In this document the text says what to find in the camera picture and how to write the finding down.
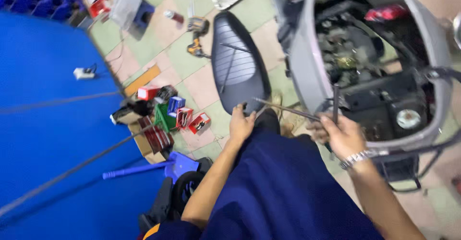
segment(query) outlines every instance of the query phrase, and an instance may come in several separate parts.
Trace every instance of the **green plastic basket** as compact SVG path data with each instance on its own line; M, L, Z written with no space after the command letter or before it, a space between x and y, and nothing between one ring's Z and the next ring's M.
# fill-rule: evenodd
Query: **green plastic basket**
M176 119L167 115L168 104L157 104L155 106L154 125L161 127L165 132L176 130Z

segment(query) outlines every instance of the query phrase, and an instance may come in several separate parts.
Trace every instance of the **spray can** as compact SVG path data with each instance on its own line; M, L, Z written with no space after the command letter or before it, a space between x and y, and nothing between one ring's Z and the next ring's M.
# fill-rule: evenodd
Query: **spray can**
M169 10L169 9L165 10L163 12L163 15L167 17L168 19L175 20L181 24L184 22L184 17L181 14L174 12L172 10Z

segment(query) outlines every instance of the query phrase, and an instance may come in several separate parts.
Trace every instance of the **person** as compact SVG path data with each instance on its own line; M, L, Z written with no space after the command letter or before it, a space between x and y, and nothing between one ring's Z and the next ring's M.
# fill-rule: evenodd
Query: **person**
M348 169L363 212L335 181L308 135L280 136L267 108L244 117L233 109L230 138L181 221L161 223L153 239L425 239L370 159ZM360 126L321 116L313 139L329 141L339 160L366 150Z

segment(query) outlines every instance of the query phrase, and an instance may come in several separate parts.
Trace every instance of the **scooter seat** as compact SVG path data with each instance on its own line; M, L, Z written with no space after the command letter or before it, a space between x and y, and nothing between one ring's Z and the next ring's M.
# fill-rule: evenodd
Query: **scooter seat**
M245 114L260 110L263 105L252 98L270 96L267 71L250 33L231 12L223 11L214 18L211 56L224 110L232 114L232 109L242 102L247 103Z

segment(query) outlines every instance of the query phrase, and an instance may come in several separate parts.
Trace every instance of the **silver watch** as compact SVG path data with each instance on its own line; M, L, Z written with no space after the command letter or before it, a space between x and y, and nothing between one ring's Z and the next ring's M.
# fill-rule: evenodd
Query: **silver watch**
M370 157L375 157L377 155L377 151L375 150L363 150L360 153L347 157L344 161L339 163L339 166L344 170L347 170L349 167L352 167L354 163L367 160Z

